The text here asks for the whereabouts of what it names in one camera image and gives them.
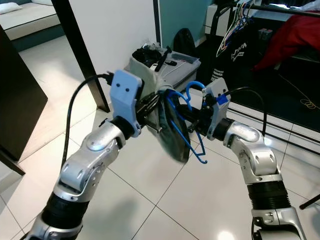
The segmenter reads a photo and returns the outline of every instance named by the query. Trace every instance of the teal wall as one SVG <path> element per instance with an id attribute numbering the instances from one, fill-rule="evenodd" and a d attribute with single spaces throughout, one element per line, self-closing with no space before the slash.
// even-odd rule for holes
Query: teal wall
<path id="1" fill-rule="evenodd" d="M 176 33 L 190 29 L 194 41 L 205 35 L 207 7 L 213 0 L 159 0 L 162 45 L 172 46 Z"/>

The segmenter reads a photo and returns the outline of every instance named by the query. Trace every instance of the black backpack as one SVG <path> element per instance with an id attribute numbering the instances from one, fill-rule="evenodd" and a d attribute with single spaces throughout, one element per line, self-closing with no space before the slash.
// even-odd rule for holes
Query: black backpack
<path id="1" fill-rule="evenodd" d="M 188 28 L 180 29 L 173 40 L 173 51 L 198 57 L 195 41 Z"/>

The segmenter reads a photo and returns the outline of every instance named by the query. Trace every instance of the black cable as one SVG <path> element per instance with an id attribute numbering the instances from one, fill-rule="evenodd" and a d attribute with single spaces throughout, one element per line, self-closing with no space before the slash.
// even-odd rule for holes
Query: black cable
<path id="1" fill-rule="evenodd" d="M 78 94 L 78 92 L 82 89 L 82 87 L 84 85 L 86 85 L 87 83 L 89 83 L 92 80 L 97 80 L 98 78 L 104 78 L 107 80 L 107 83 L 109 85 L 111 85 L 111 81 L 112 81 L 112 77 L 113 74 L 98 74 L 98 75 L 94 75 L 94 76 L 90 76 L 88 78 L 86 78 L 78 87 L 77 89 L 74 91 L 70 103 L 69 103 L 69 107 L 68 107 L 68 113 L 66 116 L 66 128 L 65 128 L 65 139 L 64 139 L 64 148 L 63 148 L 63 156 L 62 156 L 62 163 L 61 163 L 61 168 L 63 167 L 63 165 L 65 164 L 66 160 L 67 160 L 67 153 L 68 153 L 68 145 L 69 145 L 69 133 L 70 133 L 70 121 L 71 121 L 71 111 L 72 111 L 72 106 L 74 104 L 75 98 Z"/>
<path id="2" fill-rule="evenodd" d="M 230 91 L 226 91 L 224 93 L 224 95 L 232 95 L 241 91 L 247 91 L 247 92 L 252 92 L 255 95 L 257 95 L 257 97 L 260 99 L 261 104 L 262 104 L 262 109 L 263 109 L 263 125 L 262 125 L 262 135 L 265 136 L 266 134 L 266 128 L 267 128 L 267 108 L 265 105 L 265 101 L 264 99 L 261 97 L 261 95 L 259 93 L 257 93 L 255 90 L 253 90 L 251 87 L 248 86 L 243 86 L 243 87 L 239 87 Z"/>

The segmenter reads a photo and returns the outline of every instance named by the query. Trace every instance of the white mattress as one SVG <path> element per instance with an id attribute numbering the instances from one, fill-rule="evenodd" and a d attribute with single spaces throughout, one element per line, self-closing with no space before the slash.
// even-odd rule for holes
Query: white mattress
<path id="1" fill-rule="evenodd" d="M 10 40 L 60 24 L 53 6 L 26 3 L 22 9 L 0 15 L 0 25 Z"/>

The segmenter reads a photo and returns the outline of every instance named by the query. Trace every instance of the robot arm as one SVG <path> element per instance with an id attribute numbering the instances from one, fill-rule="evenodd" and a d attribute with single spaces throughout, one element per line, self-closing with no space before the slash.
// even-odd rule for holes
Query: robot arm
<path id="1" fill-rule="evenodd" d="M 117 158 L 126 140 L 140 134 L 145 116 L 158 103 L 159 96 L 153 93 L 136 105 L 141 87 L 141 79 L 116 72 L 111 87 L 112 103 L 117 106 L 114 119 L 105 121 L 86 136 L 80 149 L 65 162 L 47 205 L 37 216 L 27 240 L 77 238 L 82 218 L 104 170 Z M 220 78 L 202 90 L 203 99 L 208 103 L 206 107 L 199 112 L 190 112 L 183 106 L 177 109 L 185 119 L 194 123 L 192 127 L 198 132 L 210 140 L 223 141 L 223 145 L 237 155 L 252 201 L 254 224 L 260 227 L 252 238 L 306 240 L 296 209 L 290 205 L 275 155 L 264 144 L 264 137 L 256 129 L 226 118 L 230 97 L 223 96 L 223 93 L 227 90 Z M 123 91 L 132 94 L 124 97 Z"/>

